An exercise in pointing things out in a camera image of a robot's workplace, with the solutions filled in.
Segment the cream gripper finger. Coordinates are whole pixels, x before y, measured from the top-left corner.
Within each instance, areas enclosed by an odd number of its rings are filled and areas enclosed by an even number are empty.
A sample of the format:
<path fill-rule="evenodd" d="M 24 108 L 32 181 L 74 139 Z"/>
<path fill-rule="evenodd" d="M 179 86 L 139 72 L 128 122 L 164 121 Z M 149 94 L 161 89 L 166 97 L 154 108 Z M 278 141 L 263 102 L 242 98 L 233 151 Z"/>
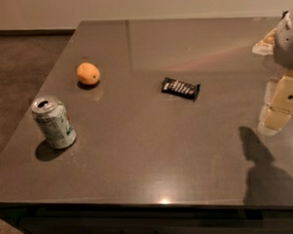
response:
<path fill-rule="evenodd" d="M 293 70 L 266 86 L 264 106 L 260 112 L 257 131 L 264 136 L 274 136 L 293 116 Z"/>
<path fill-rule="evenodd" d="M 264 38 L 262 38 L 254 45 L 252 52 L 263 57 L 272 55 L 274 53 L 274 41 L 276 32 L 277 28 L 274 28 L 270 32 L 268 32 Z"/>

